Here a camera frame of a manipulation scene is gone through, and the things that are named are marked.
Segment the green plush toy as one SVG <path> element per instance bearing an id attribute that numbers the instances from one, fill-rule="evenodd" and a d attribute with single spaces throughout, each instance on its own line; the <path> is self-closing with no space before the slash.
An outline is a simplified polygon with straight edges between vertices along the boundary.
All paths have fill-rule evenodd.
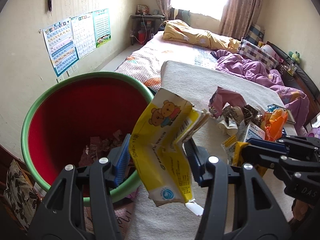
<path id="1" fill-rule="evenodd" d="M 296 64 L 300 64 L 300 53 L 295 51 L 289 51 L 289 57 L 291 58 L 291 60 L 296 63 Z"/>

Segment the pink window curtain right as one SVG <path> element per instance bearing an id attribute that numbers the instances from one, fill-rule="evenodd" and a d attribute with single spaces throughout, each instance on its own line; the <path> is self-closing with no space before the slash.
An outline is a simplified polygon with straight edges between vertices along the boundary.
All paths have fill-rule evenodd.
<path id="1" fill-rule="evenodd" d="M 220 21 L 220 34 L 241 39 L 258 20 L 263 0 L 228 0 Z"/>

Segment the white blue milk carton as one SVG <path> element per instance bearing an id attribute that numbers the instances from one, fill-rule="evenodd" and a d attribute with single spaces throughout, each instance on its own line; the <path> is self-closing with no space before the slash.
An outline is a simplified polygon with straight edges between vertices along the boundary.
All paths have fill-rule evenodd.
<path id="1" fill-rule="evenodd" d="M 249 139 L 264 140 L 265 132 L 253 122 L 249 122 L 248 125 L 246 126 L 242 141 L 247 142 Z"/>

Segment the white towel mat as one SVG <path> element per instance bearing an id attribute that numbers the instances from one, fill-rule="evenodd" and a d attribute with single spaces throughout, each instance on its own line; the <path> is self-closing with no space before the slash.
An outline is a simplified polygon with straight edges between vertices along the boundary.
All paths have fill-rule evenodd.
<path id="1" fill-rule="evenodd" d="M 163 88 L 190 101 L 196 109 L 207 109 L 217 87 L 238 92 L 253 107 L 266 108 L 270 104 L 283 105 L 279 95 L 262 85 L 237 76 L 191 64 L 167 61 L 161 68 Z M 197 146 L 207 149 L 210 155 L 227 161 L 221 144 L 227 139 L 210 118 L 194 135 Z M 148 192 L 140 187 L 135 199 L 134 211 L 126 239 L 194 239 L 201 218 L 181 203 L 157 207 L 148 198 Z"/>

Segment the blue learning chart poster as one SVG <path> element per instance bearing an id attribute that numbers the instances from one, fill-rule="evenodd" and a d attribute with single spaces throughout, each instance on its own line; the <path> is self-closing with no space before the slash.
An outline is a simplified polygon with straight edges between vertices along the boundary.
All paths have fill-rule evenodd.
<path id="1" fill-rule="evenodd" d="M 79 60 L 71 18 L 42 29 L 42 33 L 54 72 L 59 77 Z"/>

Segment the orange snack bag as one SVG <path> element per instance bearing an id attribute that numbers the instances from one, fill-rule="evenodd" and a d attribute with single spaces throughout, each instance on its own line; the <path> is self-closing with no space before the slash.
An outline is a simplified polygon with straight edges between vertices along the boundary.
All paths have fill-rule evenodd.
<path id="1" fill-rule="evenodd" d="M 265 132 L 265 140 L 276 141 L 281 138 L 282 130 L 288 119 L 287 111 L 275 109 L 273 112 L 265 112 L 260 128 Z"/>

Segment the yellow black small packet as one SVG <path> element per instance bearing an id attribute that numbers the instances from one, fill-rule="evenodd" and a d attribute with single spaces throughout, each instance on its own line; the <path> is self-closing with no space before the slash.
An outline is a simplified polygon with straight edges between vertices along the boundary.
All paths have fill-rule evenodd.
<path id="1" fill-rule="evenodd" d="M 232 135 L 227 140 L 225 140 L 221 144 L 221 147 L 227 154 L 227 163 L 232 166 L 241 167 L 242 164 L 244 164 L 244 159 L 241 155 L 241 151 L 248 145 L 248 142 L 238 141 L 236 135 Z"/>

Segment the green number chart poster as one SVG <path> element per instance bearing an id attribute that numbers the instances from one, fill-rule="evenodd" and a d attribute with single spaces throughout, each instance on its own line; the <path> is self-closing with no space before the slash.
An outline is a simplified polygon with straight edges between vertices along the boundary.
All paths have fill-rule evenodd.
<path id="1" fill-rule="evenodd" d="M 110 17 L 108 9 L 93 12 L 93 24 L 96 47 L 99 48 L 111 39 Z"/>

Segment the red bin with green rim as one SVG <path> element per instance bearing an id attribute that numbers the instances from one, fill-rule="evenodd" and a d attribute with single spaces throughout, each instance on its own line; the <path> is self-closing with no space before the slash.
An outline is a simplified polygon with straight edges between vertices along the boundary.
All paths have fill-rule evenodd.
<path id="1" fill-rule="evenodd" d="M 21 131 L 23 159 L 33 179 L 48 191 L 66 165 L 79 163 L 92 137 L 132 133 L 152 99 L 144 84 L 116 72 L 78 75 L 45 91 Z"/>

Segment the plaid pillow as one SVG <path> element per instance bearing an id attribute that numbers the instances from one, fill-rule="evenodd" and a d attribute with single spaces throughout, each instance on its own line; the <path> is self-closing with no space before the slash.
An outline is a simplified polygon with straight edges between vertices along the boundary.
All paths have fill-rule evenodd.
<path id="1" fill-rule="evenodd" d="M 267 71 L 276 69 L 279 62 L 263 49 L 257 47 L 246 39 L 242 38 L 238 47 L 238 54 L 245 59 L 259 61 Z"/>

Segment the patterned bed sheet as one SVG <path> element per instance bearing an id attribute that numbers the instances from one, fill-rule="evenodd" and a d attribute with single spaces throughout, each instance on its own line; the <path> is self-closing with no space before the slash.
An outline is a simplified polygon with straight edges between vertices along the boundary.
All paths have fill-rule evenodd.
<path id="1" fill-rule="evenodd" d="M 165 61 L 215 69 L 217 60 L 211 52 L 210 49 L 196 45 L 166 41 L 163 39 L 163 32 L 159 31 L 146 45 L 129 55 L 116 72 L 130 76 L 157 91 L 161 87 L 161 67 Z"/>

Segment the blue checked pillow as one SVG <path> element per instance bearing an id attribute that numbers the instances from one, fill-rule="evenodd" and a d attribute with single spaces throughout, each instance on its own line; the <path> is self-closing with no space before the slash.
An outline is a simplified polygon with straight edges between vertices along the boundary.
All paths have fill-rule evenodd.
<path id="1" fill-rule="evenodd" d="M 248 42 L 257 46 L 259 42 L 263 41 L 264 34 L 265 34 L 264 28 L 260 27 L 257 24 L 253 24 L 250 26 L 249 31 L 248 31 L 245 39 Z"/>

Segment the purple blanket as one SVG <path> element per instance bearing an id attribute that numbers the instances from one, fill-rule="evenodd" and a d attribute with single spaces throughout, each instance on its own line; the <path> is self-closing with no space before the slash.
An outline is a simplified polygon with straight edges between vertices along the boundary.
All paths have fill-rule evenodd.
<path id="1" fill-rule="evenodd" d="M 216 70 L 252 81 L 275 91 L 285 108 L 295 120 L 295 129 L 302 128 L 309 113 L 309 98 L 299 89 L 284 85 L 276 69 L 266 70 L 259 61 L 244 59 L 239 54 L 227 50 L 214 50 L 211 55 L 217 60 Z"/>

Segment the yellow quilt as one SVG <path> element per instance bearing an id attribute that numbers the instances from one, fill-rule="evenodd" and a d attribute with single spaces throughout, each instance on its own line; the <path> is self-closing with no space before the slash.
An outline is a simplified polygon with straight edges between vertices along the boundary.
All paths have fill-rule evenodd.
<path id="1" fill-rule="evenodd" d="M 182 20 L 166 21 L 163 39 L 201 46 L 211 50 L 223 49 L 231 53 L 236 53 L 240 46 L 240 41 L 237 39 L 217 35 L 208 30 L 192 28 Z"/>

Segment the dark side table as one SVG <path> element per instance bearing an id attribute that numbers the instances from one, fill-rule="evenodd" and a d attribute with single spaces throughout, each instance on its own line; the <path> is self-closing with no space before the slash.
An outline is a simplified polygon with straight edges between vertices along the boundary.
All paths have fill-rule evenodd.
<path id="1" fill-rule="evenodd" d="M 138 4 L 135 14 L 130 16 L 130 43 L 144 45 L 157 34 L 165 16 L 158 10 L 150 12 L 149 7 Z"/>

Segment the purple pink snack bag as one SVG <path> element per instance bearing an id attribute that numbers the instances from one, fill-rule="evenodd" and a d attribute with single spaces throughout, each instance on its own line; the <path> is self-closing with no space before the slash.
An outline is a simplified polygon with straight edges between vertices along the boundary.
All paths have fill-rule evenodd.
<path id="1" fill-rule="evenodd" d="M 243 108 L 246 105 L 241 94 L 218 86 L 209 100 L 209 112 L 214 118 L 218 118 L 222 115 L 222 110 L 226 103 L 232 107 L 238 106 L 240 108 Z"/>

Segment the floral cushion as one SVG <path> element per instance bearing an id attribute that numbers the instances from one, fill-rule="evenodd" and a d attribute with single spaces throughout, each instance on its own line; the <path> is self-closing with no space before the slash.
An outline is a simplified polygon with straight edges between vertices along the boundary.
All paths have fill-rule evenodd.
<path id="1" fill-rule="evenodd" d="M 4 198 L 27 232 L 41 201 L 28 176 L 15 160 L 11 162 L 7 171 Z"/>

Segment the white learning chart poster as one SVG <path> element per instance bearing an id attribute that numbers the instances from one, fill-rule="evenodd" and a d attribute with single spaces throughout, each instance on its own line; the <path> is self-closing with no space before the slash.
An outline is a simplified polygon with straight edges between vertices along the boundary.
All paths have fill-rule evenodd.
<path id="1" fill-rule="evenodd" d="M 73 40 L 79 59 L 96 49 L 93 15 L 87 13 L 71 18 Z"/>

